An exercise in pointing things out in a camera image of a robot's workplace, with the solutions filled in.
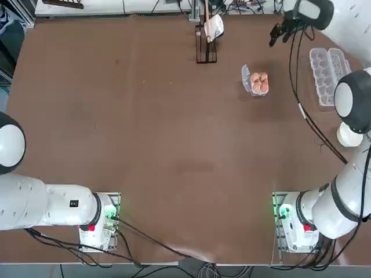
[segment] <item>egg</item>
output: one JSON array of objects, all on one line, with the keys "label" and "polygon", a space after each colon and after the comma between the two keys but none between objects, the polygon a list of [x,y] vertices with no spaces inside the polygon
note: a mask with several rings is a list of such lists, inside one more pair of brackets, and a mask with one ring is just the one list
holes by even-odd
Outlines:
[{"label": "egg", "polygon": [[269,90],[269,85],[268,85],[268,82],[267,81],[264,81],[261,86],[260,86],[260,90],[263,92],[263,93],[266,93],[268,92]]},{"label": "egg", "polygon": [[260,76],[260,80],[261,81],[265,81],[265,80],[268,80],[268,74],[266,74],[265,72],[263,72]]},{"label": "egg", "polygon": [[259,80],[259,74],[258,73],[255,72],[254,74],[251,75],[251,81],[253,83],[255,83],[258,80]]},{"label": "egg", "polygon": [[254,85],[253,85],[253,91],[255,93],[257,93],[257,92],[260,91],[260,84],[259,83],[254,83]]}]

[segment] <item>egg carton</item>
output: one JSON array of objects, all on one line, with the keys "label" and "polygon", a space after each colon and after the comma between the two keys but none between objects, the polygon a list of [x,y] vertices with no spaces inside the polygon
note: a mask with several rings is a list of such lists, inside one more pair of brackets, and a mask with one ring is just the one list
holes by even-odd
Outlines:
[{"label": "egg carton", "polygon": [[351,73],[348,60],[337,48],[313,48],[309,53],[315,87],[321,106],[334,106],[334,93],[339,80]]},{"label": "egg carton", "polygon": [[242,84],[243,87],[247,92],[249,92],[253,97],[264,97],[268,91],[263,93],[262,91],[254,91],[253,89],[253,83],[251,81],[251,73],[249,71],[248,65],[243,65],[241,68],[241,75],[242,75]]}]

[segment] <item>red button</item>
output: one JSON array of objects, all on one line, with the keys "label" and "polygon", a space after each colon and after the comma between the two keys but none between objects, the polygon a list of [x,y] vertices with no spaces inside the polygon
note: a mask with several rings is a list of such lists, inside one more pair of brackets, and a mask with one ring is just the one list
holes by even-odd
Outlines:
[{"label": "red button", "polygon": [[310,231],[311,225],[303,225],[304,231]]}]

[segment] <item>white cup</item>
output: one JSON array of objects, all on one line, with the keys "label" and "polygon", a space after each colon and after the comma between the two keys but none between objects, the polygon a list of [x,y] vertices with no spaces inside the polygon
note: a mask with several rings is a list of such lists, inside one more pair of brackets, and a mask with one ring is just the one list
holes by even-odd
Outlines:
[{"label": "white cup", "polygon": [[[214,15],[210,20],[210,41],[212,42],[215,38],[220,36],[224,32],[224,24],[219,14]],[[203,27],[205,29],[206,36],[208,35],[206,22]]]},{"label": "white cup", "polygon": [[363,135],[353,132],[346,123],[341,123],[336,135],[337,140],[344,147],[358,147],[363,140]]}]

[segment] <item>paper cup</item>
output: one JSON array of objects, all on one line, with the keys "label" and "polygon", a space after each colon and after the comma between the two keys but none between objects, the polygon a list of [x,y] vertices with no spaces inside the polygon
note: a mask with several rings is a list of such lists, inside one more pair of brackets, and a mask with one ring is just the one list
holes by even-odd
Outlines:
[{"label": "paper cup", "polygon": [[363,135],[353,132],[346,123],[341,123],[336,132],[337,140],[344,147],[358,147]]}]

